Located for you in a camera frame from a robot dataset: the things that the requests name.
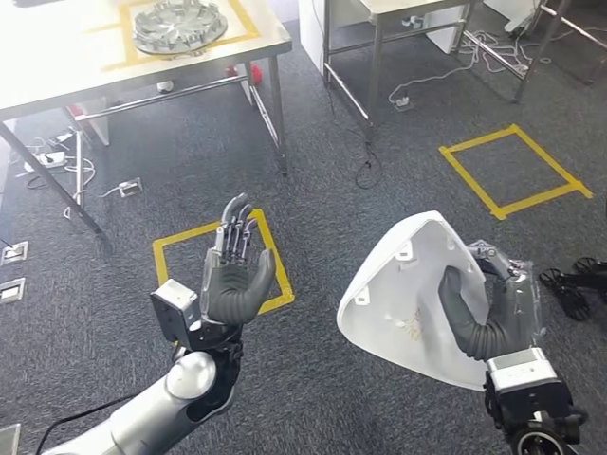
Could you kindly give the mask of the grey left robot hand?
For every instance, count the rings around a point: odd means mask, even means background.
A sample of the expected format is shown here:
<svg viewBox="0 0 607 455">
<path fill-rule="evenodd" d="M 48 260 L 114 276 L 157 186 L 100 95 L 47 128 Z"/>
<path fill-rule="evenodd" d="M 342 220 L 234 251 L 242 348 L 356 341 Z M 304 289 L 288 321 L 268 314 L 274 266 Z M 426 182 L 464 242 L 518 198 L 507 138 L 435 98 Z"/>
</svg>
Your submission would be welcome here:
<svg viewBox="0 0 607 455">
<path fill-rule="evenodd" d="M 257 226 L 245 192 L 230 200 L 205 257 L 200 298 L 203 316 L 212 323 L 243 325 L 254 320 L 268 298 L 275 278 L 276 259 L 262 250 L 256 269 L 250 269 L 251 243 Z"/>
</svg>

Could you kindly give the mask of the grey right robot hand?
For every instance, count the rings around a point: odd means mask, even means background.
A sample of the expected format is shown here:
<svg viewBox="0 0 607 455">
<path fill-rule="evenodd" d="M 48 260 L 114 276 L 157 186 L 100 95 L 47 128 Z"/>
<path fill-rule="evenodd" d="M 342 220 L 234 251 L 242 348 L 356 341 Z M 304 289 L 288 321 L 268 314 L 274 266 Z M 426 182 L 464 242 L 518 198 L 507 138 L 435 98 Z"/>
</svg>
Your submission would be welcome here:
<svg viewBox="0 0 607 455">
<path fill-rule="evenodd" d="M 467 249 L 483 273 L 495 280 L 488 318 L 479 323 L 461 295 L 461 272 L 450 265 L 445 269 L 438 296 L 461 351 L 474 360 L 488 361 L 539 342 L 543 328 L 532 263 L 510 259 L 484 240 Z"/>
</svg>

